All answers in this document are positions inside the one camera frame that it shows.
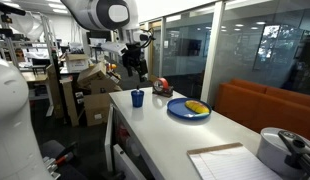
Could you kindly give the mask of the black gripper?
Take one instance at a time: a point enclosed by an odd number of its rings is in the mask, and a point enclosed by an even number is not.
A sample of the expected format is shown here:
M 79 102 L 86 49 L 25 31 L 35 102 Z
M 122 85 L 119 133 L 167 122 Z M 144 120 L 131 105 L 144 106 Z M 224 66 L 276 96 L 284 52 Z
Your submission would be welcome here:
M 128 50 L 122 56 L 123 66 L 127 69 L 128 76 L 133 76 L 133 69 L 139 74 L 140 82 L 147 80 L 148 73 L 146 60 L 141 57 L 141 47 L 139 43 L 127 44 Z

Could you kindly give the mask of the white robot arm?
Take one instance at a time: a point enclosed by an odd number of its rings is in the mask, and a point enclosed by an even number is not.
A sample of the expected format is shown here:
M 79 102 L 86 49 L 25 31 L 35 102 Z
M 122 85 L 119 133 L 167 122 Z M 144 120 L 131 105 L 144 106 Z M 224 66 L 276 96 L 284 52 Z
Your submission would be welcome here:
M 61 0 L 61 2 L 82 28 L 115 32 L 116 40 L 106 41 L 100 48 L 120 56 L 129 77 L 136 71 L 141 82 L 147 79 L 147 63 L 141 52 L 154 40 L 154 36 L 151 29 L 139 27 L 136 0 Z

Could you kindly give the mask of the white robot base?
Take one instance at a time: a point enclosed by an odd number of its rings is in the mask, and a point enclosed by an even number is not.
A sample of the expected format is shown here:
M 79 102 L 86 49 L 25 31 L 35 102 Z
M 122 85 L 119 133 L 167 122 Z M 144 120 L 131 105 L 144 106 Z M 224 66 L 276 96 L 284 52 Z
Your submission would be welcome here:
M 53 180 L 31 123 L 29 89 L 20 71 L 0 59 L 0 180 Z

